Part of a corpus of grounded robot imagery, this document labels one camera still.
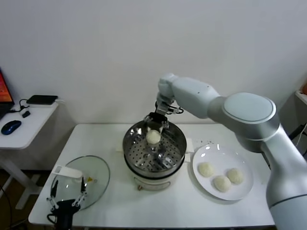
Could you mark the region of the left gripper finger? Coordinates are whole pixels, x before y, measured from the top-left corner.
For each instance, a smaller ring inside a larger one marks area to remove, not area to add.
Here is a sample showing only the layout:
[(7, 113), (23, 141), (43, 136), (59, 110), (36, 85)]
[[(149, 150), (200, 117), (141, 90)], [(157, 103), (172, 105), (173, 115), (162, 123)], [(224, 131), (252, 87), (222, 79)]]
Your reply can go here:
[(54, 185), (51, 187), (50, 197), (47, 198), (47, 201), (50, 202), (52, 207), (59, 207), (57, 202), (55, 201), (55, 197), (57, 194), (58, 180), (55, 181)]
[(84, 178), (83, 177), (82, 177), (80, 192), (81, 192), (80, 195), (72, 203), (73, 207), (80, 207), (82, 202), (85, 200), (85, 197), (87, 196), (86, 186), (85, 186), (85, 182), (84, 182)]

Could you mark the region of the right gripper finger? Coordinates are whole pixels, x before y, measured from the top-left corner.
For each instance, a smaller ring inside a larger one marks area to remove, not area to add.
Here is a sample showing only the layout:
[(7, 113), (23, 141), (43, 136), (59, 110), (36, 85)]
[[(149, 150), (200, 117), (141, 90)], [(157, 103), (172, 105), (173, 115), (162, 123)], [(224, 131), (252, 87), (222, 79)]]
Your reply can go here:
[(145, 118), (144, 118), (144, 128), (145, 128), (145, 131), (146, 132), (149, 132), (151, 131), (151, 127), (150, 127), (150, 124), (151, 124), (151, 121), (152, 121), (152, 118), (150, 115), (147, 115)]
[(161, 121), (161, 126), (159, 127), (160, 136), (162, 136), (162, 133), (164, 130), (169, 129), (169, 122), (168, 120)]

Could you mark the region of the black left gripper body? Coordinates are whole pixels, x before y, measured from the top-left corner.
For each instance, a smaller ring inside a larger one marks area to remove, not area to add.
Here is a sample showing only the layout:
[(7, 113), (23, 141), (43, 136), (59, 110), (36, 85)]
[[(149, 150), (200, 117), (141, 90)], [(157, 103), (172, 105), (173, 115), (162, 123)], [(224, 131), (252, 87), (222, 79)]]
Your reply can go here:
[(81, 209), (81, 206), (76, 203), (75, 199), (58, 201), (54, 208), (55, 213), (76, 213)]

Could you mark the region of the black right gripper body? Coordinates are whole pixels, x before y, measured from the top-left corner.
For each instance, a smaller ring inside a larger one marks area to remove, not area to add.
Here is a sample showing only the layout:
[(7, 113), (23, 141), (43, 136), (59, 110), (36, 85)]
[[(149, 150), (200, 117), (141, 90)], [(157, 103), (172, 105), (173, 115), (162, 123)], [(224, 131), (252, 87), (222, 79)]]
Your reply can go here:
[(148, 116), (150, 117), (151, 121), (156, 123), (163, 123), (168, 121), (166, 116), (156, 112), (150, 112)]

